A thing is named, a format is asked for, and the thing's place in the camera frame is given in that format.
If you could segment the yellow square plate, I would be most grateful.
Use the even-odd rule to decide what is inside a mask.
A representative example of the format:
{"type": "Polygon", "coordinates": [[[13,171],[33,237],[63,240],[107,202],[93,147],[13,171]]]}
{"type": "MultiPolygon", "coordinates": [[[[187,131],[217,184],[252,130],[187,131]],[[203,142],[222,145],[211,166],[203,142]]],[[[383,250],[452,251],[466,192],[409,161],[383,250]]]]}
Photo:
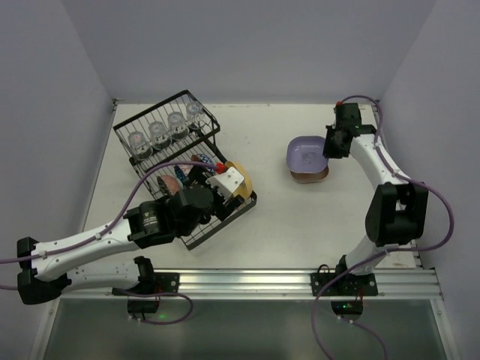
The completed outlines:
{"type": "Polygon", "coordinates": [[[244,200],[247,200],[253,192],[253,184],[247,171],[239,162],[226,161],[225,165],[227,168],[235,168],[244,177],[244,180],[235,190],[234,195],[240,196],[244,200]]]}

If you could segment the pink speckled bowl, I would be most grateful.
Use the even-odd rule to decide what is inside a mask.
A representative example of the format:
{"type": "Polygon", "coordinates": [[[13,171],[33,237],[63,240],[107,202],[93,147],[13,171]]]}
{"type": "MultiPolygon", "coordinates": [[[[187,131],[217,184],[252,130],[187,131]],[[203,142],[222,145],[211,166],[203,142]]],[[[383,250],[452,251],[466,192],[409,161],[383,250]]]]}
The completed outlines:
{"type": "Polygon", "coordinates": [[[171,175],[159,175],[157,184],[164,196],[173,196],[183,188],[177,178],[171,175]]]}

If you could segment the purple square plate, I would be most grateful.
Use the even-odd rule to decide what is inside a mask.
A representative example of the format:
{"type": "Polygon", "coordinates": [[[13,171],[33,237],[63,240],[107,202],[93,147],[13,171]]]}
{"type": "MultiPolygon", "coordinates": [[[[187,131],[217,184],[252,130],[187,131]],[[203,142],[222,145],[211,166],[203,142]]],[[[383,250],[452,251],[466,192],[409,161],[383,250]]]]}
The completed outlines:
{"type": "Polygon", "coordinates": [[[329,164],[323,156],[325,139],[321,136],[297,136],[286,150],[286,165],[294,173],[317,174],[329,164]]]}

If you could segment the brown panda square plate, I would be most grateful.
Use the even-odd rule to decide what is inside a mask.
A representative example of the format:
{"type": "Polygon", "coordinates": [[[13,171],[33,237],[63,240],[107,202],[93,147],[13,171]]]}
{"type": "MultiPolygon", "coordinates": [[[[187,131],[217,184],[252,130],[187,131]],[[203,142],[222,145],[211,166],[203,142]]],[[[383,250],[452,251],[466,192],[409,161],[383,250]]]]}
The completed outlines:
{"type": "Polygon", "coordinates": [[[298,182],[299,184],[312,184],[321,182],[325,179],[329,174],[329,167],[327,166],[325,169],[319,172],[293,172],[290,171],[290,175],[293,179],[298,182]]]}

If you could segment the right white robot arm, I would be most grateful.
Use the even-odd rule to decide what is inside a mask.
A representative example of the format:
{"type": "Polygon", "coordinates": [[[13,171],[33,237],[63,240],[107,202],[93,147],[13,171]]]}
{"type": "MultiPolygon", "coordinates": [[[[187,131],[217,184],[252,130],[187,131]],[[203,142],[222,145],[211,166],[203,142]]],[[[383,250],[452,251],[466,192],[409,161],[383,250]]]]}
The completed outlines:
{"type": "Polygon", "coordinates": [[[428,190],[410,182],[387,153],[379,130],[362,123],[357,103],[338,102],[334,114],[334,123],[326,127],[323,156],[353,157],[374,189],[364,220],[365,235],[335,269],[336,275],[344,272],[360,278],[371,275],[389,251],[423,235],[428,190]]]}

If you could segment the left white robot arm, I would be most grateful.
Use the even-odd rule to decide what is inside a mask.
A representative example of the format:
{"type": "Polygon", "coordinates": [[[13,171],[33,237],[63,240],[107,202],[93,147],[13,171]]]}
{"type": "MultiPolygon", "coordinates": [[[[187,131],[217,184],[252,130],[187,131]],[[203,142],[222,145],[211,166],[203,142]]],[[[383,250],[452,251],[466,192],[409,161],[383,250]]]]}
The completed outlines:
{"type": "Polygon", "coordinates": [[[130,262],[98,265],[114,254],[138,251],[189,236],[213,216],[228,218],[245,199],[226,198],[217,187],[194,185],[172,196],[142,202],[96,229],[51,242],[27,237],[17,243],[21,271],[17,291],[26,305],[38,305],[75,290],[110,287],[151,294],[158,289],[152,263],[144,256],[130,262]]]}

